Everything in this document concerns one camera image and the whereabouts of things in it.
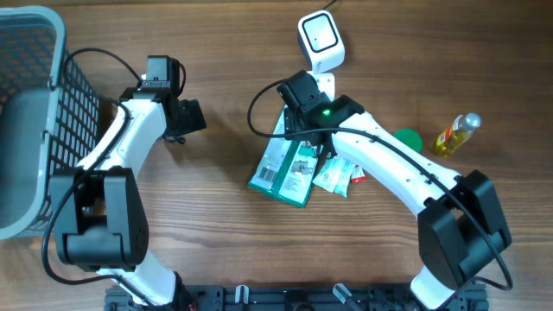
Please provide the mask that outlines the green sponge pack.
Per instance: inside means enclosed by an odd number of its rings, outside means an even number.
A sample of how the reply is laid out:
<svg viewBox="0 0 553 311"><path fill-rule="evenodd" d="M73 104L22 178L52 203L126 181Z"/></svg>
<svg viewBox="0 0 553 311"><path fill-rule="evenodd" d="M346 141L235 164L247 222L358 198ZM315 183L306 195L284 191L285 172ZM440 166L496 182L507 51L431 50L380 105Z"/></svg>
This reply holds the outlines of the green sponge pack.
<svg viewBox="0 0 553 311"><path fill-rule="evenodd" d="M248 187L284 203L305 207L321 153L310 142L271 138Z"/></svg>

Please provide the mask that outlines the light green wipes packet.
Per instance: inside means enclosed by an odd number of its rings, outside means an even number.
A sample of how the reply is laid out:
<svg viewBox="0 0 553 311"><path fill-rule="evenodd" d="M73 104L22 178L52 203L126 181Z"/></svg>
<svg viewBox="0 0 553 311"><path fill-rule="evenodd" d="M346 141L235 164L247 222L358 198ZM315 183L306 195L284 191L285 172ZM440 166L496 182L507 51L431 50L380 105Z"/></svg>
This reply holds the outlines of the light green wipes packet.
<svg viewBox="0 0 553 311"><path fill-rule="evenodd" d="M347 197L347 189L353 174L355 164L338 155L327 159L313 183L328 191Z"/></svg>

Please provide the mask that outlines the red toothpaste box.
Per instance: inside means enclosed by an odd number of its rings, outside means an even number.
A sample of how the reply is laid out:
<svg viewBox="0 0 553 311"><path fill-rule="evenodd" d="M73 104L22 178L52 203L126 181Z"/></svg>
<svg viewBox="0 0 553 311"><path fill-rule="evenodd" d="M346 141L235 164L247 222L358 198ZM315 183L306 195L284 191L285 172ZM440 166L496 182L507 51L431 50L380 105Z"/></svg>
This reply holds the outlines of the red toothpaste box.
<svg viewBox="0 0 553 311"><path fill-rule="evenodd" d="M360 166L355 166L350 178L351 183L359 183L366 180L365 172Z"/></svg>

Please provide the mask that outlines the green lid jar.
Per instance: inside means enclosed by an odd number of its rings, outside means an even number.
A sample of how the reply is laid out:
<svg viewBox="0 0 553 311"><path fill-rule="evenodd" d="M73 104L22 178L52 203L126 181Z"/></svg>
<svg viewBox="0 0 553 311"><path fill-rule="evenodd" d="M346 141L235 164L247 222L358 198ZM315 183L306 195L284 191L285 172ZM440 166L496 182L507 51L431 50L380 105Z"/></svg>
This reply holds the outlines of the green lid jar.
<svg viewBox="0 0 553 311"><path fill-rule="evenodd" d="M418 153L423 150L423 140L421 136L413 129L403 128L397 130L393 136Z"/></svg>

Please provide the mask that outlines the yellow dish soap bottle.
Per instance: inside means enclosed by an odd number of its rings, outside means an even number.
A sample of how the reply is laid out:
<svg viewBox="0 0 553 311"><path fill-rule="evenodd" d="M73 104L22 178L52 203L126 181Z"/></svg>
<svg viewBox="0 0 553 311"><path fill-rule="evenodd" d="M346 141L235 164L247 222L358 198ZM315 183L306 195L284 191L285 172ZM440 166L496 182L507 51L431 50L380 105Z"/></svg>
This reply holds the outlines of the yellow dish soap bottle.
<svg viewBox="0 0 553 311"><path fill-rule="evenodd" d="M433 142L431 151L440 157L450 157L463 143L468 141L481 126L481 117L469 112L459 115Z"/></svg>

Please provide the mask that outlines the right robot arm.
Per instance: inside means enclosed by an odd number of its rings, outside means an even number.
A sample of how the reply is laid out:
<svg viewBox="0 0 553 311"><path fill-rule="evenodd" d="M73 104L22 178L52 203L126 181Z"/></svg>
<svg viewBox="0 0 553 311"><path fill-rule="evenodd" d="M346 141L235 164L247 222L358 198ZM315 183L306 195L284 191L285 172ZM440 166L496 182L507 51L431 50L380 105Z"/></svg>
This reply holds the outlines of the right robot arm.
<svg viewBox="0 0 553 311"><path fill-rule="evenodd" d="M423 269L410 291L430 310L449 302L512 243L492 181L425 158L384 130L346 95L330 99L300 71L278 83L285 138L324 145L360 166L416 217Z"/></svg>

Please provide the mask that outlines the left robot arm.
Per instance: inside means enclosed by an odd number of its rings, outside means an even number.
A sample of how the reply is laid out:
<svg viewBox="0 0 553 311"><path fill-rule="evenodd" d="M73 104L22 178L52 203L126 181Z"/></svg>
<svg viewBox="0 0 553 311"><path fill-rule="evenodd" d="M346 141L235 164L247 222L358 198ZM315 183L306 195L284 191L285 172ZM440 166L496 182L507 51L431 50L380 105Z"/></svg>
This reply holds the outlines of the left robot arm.
<svg viewBox="0 0 553 311"><path fill-rule="evenodd" d="M114 101L117 115L92 152L50 179L54 213L43 234L42 265L56 282L112 280L136 309L193 310L177 272L149 250L137 176L155 142L185 142L206 121L197 100L181 100L186 69L151 55L137 85Z"/></svg>

